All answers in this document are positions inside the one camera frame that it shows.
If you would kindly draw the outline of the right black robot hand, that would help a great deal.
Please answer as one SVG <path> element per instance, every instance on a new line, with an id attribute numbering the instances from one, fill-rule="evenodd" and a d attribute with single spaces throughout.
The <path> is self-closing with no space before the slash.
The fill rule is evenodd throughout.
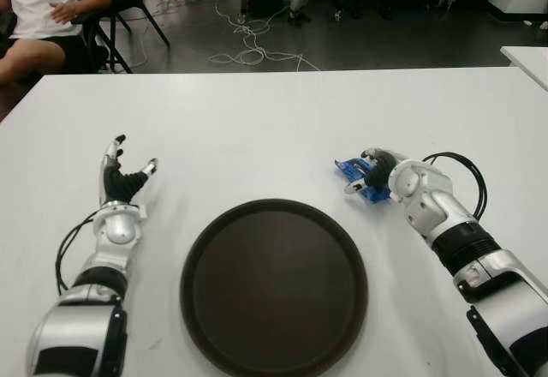
<path id="1" fill-rule="evenodd" d="M 345 187 L 346 194 L 353 194 L 370 187 L 380 191 L 388 184 L 390 173 L 406 158 L 390 150 L 381 148 L 367 148 L 360 155 L 360 160 L 369 164 L 365 174 Z"/>

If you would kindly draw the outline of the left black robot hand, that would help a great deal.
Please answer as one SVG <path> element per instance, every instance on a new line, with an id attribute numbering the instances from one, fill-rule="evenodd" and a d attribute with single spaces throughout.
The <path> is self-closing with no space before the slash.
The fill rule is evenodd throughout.
<path id="1" fill-rule="evenodd" d="M 118 135 L 107 147 L 100 164 L 99 204 L 118 201 L 129 204 L 158 169 L 158 160 L 151 159 L 140 171 L 123 174 L 119 158 L 123 155 L 122 143 L 126 135 Z"/>

